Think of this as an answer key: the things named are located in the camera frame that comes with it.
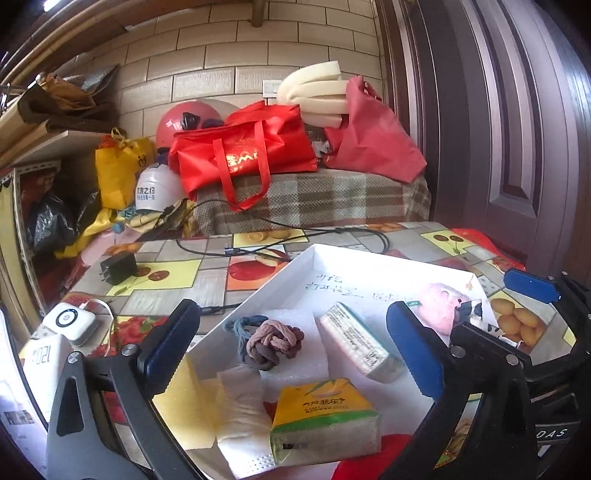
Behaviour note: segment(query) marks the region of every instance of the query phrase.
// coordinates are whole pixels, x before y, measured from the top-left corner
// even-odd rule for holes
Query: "red helmet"
[[[156,148],[170,148],[174,134],[184,130],[195,130],[222,124],[222,117],[217,110],[204,102],[193,100],[175,105],[160,119],[156,130]]]

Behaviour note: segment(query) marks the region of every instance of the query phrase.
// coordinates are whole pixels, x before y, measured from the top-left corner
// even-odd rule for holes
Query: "tiled wall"
[[[250,3],[207,5],[137,25],[69,66],[120,63],[120,126],[152,137],[172,103],[207,97],[243,107],[262,99],[263,79],[328,60],[339,61],[345,79],[362,74],[381,92],[374,12],[371,0],[273,0],[254,28]]]

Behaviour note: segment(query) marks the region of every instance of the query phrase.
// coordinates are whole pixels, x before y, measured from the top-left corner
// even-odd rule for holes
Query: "orange and green tissue pack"
[[[335,462],[380,447],[379,414],[346,378],[281,391],[271,429],[277,465]]]

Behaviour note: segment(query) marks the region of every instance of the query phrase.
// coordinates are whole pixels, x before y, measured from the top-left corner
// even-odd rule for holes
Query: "helmet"
[[[181,177],[168,165],[154,164],[146,168],[135,186],[135,207],[138,210],[162,212],[186,197]]]
[[[160,152],[160,148],[170,148],[176,132],[203,128],[207,121],[210,126],[212,121],[222,124],[222,117],[212,106],[199,100],[175,105],[160,119],[156,130],[156,149]]]

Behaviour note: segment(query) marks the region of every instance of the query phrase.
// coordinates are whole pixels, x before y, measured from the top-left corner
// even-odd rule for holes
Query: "wall outlet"
[[[283,80],[263,80],[262,81],[262,97],[263,98],[277,98],[277,90]]]

